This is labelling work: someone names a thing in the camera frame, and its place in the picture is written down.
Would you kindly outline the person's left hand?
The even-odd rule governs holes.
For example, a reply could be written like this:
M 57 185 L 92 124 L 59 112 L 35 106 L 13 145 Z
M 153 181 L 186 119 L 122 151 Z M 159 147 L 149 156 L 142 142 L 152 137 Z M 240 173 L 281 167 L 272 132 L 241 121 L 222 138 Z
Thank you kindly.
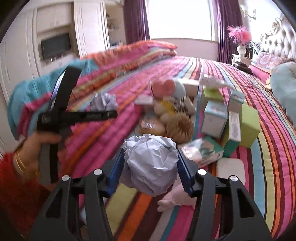
M 21 180 L 26 183 L 39 175 L 39 156 L 43 144 L 57 144 L 62 140 L 60 134 L 34 132 L 24 140 L 14 153 L 13 164 Z

